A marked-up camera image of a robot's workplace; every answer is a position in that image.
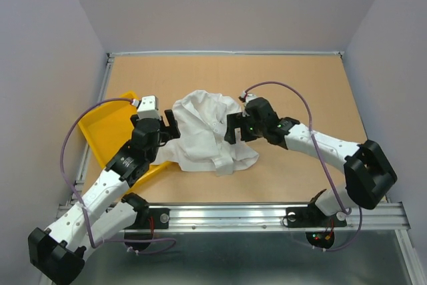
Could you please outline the white long sleeve shirt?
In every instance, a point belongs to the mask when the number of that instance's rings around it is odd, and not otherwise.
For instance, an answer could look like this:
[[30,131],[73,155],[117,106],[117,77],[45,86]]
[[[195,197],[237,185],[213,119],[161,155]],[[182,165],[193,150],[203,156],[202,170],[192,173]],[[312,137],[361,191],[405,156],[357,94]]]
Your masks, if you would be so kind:
[[205,90],[177,100],[172,111],[181,136],[159,149],[154,164],[174,162],[185,172],[215,172],[218,176],[250,168],[259,153],[240,140],[231,145],[224,139],[227,115],[241,110],[230,96]]

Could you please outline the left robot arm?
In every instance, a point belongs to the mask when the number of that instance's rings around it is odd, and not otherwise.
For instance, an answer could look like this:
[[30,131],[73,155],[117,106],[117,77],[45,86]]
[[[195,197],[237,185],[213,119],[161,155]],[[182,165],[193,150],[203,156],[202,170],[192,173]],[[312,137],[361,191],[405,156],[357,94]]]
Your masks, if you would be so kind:
[[129,189],[149,171],[159,148],[180,137],[172,110],[156,109],[131,117],[133,130],[84,195],[48,227],[28,236],[32,265],[55,284],[71,284],[86,260],[120,230],[144,226],[149,206]]

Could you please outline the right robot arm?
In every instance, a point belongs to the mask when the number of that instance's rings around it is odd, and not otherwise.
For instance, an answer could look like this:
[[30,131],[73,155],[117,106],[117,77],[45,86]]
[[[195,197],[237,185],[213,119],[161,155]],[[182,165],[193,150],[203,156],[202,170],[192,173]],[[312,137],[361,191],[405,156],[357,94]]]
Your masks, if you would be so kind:
[[244,110],[226,118],[224,139],[229,144],[264,138],[269,144],[300,152],[344,174],[345,183],[320,192],[307,209],[309,221],[322,225],[336,212],[356,206],[373,210],[397,181],[397,175],[378,143],[340,140],[310,129],[291,117],[278,117],[269,101],[255,97]]

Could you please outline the yellow plastic tray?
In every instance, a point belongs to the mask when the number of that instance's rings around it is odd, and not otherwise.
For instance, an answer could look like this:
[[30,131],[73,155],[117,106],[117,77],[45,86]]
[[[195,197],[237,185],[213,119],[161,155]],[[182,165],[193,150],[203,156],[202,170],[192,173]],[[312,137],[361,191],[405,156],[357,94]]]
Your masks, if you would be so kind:
[[117,99],[102,101],[78,122],[103,173],[117,173],[130,187],[148,181],[170,165],[169,162],[151,165],[153,160],[129,148],[133,130],[130,117],[137,114],[140,101],[134,92],[128,91]]

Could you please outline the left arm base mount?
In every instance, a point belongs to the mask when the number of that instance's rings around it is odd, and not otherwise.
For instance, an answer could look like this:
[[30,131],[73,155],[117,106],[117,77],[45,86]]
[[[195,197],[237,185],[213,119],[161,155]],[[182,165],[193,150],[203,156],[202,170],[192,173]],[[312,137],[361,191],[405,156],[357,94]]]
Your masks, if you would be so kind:
[[169,228],[170,209],[165,207],[149,208],[138,213],[131,225],[126,226],[121,237],[125,240],[124,245],[128,252],[135,254],[157,254],[164,252],[174,246],[174,241],[165,241],[165,247],[156,239],[155,231],[167,230]]

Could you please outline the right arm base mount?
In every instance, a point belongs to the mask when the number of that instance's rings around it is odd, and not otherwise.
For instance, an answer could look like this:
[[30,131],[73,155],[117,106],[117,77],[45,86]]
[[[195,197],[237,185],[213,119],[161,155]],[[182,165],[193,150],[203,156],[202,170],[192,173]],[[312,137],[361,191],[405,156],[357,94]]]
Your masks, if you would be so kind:
[[335,228],[347,226],[346,218],[336,215],[325,216],[320,210],[310,206],[294,207],[286,210],[282,225],[287,228],[309,228],[306,239],[315,248],[330,249],[335,241]]

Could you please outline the aluminium front rail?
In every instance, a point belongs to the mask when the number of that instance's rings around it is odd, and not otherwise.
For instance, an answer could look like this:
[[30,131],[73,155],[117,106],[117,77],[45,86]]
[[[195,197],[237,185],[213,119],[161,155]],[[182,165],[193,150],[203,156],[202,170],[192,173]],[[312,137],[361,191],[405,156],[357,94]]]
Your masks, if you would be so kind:
[[207,203],[151,204],[149,207],[152,211],[166,209],[167,216],[158,218],[155,223],[155,231],[159,233],[323,232],[330,228],[335,231],[358,228],[358,209],[353,209],[348,216],[335,215],[333,222],[327,219],[317,226],[309,223],[298,226],[286,219],[295,209],[304,206],[297,203]]

